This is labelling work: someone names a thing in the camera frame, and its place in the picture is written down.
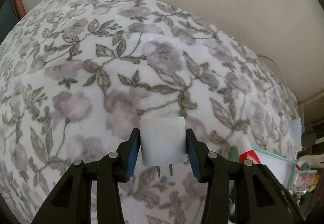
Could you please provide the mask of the clear plastic cup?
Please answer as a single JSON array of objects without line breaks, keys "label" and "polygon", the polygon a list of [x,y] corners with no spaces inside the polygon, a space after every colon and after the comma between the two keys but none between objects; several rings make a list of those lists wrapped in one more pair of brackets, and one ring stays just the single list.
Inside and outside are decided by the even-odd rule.
[{"label": "clear plastic cup", "polygon": [[297,195],[309,192],[317,175],[316,170],[296,170],[292,181],[292,190]]}]

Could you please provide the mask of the teal white cardboard tray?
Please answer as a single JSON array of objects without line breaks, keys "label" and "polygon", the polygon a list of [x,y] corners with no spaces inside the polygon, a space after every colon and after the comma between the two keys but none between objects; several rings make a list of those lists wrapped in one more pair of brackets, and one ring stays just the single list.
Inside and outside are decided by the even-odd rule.
[{"label": "teal white cardboard tray", "polygon": [[271,170],[278,181],[285,186],[285,188],[290,189],[295,174],[295,162],[256,146],[253,146],[253,150],[261,163]]}]

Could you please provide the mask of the floral grey white blanket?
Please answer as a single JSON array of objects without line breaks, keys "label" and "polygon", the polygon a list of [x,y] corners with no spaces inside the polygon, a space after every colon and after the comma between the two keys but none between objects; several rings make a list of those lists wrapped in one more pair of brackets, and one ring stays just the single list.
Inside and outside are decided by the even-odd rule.
[{"label": "floral grey white blanket", "polygon": [[1,195],[31,223],[75,159],[141,119],[183,117],[227,157],[238,138],[289,160],[296,98],[248,47],[157,0],[43,0],[1,43]]}]

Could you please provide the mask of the white power strip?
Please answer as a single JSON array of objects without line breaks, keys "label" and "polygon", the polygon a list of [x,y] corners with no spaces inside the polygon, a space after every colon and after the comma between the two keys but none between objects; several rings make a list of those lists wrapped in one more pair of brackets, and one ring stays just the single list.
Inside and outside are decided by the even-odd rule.
[{"label": "white power strip", "polygon": [[294,140],[294,150],[300,152],[302,150],[302,134],[303,126],[300,117],[292,120],[292,132]]}]

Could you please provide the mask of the red stain remover bottle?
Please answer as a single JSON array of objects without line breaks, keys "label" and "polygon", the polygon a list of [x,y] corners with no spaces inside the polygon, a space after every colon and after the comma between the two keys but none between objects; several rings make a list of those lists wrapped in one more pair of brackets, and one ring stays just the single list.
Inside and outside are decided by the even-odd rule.
[{"label": "red stain remover bottle", "polygon": [[251,142],[247,136],[241,136],[236,142],[236,147],[239,155],[239,162],[243,163],[245,160],[250,160],[254,164],[261,164],[258,155],[253,150]]}]

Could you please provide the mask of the white charger plug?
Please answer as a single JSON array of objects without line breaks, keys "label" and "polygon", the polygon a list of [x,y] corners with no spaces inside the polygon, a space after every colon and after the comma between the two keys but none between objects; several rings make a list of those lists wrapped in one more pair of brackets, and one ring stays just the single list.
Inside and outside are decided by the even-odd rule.
[{"label": "white charger plug", "polygon": [[187,161],[186,128],[183,117],[140,120],[142,163],[155,167],[168,166],[173,175],[173,165]]}]

